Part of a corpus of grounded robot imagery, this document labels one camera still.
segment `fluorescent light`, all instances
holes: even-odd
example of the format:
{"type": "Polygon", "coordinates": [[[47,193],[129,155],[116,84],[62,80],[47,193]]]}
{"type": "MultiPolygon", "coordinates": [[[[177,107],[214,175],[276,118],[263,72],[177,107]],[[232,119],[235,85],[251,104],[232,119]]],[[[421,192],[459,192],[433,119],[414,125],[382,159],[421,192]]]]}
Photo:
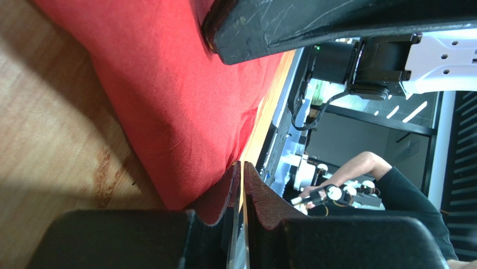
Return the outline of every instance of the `fluorescent light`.
{"type": "Polygon", "coordinates": [[[415,111],[411,113],[411,115],[407,116],[405,119],[403,119],[403,122],[408,122],[412,118],[414,118],[421,110],[423,110],[425,107],[427,107],[427,101],[423,102],[418,108],[416,108],[415,111]]]}
{"type": "Polygon", "coordinates": [[[389,115],[386,116],[386,118],[391,118],[394,114],[396,114],[396,112],[398,112],[399,110],[399,106],[396,106],[392,111],[391,113],[389,113],[389,115]]]}

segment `black shutter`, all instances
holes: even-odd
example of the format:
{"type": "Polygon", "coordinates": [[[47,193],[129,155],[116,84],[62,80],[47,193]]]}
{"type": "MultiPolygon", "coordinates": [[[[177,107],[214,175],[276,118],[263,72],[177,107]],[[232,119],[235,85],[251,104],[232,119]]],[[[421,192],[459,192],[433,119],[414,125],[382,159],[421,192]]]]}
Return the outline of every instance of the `black shutter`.
{"type": "Polygon", "coordinates": [[[477,259],[477,92],[456,93],[442,209],[459,259],[477,259]]]}

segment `wooden table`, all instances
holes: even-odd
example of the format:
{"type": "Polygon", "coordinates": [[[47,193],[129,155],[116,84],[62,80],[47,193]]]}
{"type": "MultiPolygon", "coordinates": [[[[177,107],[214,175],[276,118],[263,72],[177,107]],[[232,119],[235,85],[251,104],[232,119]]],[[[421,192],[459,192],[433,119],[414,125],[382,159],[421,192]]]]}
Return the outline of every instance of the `wooden table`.
{"type": "MultiPolygon", "coordinates": [[[[293,55],[241,160],[258,158],[293,55]]],[[[0,0],[0,206],[1,268],[23,268],[64,212],[164,208],[86,49],[25,0],[0,0]]]]}

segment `person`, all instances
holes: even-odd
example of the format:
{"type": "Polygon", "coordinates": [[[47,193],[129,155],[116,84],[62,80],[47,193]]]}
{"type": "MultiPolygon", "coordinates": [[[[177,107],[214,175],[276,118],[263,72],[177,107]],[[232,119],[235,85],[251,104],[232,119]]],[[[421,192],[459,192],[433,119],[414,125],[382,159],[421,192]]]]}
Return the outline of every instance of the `person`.
{"type": "MultiPolygon", "coordinates": [[[[477,268],[477,261],[459,261],[449,239],[449,230],[441,213],[431,204],[427,197],[414,186],[396,167],[392,167],[383,158],[372,152],[363,152],[349,160],[334,173],[330,179],[319,186],[306,187],[300,194],[305,198],[313,189],[333,184],[337,187],[345,182],[370,173],[375,179],[376,188],[380,190],[380,198],[386,211],[356,209],[328,205],[329,215],[395,215],[409,216],[421,221],[434,236],[442,255],[450,268],[477,268]]],[[[312,203],[307,205],[309,215],[322,215],[312,203]]]]}

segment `red fabric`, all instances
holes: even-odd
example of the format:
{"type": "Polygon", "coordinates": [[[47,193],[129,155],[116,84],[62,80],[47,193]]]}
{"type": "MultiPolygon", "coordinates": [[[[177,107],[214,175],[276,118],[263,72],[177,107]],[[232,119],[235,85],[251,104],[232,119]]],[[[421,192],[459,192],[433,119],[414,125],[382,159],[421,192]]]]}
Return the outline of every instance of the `red fabric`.
{"type": "Polygon", "coordinates": [[[35,2],[90,51],[168,208],[188,205],[238,159],[281,55],[222,64],[200,35],[212,0],[35,2]]]}

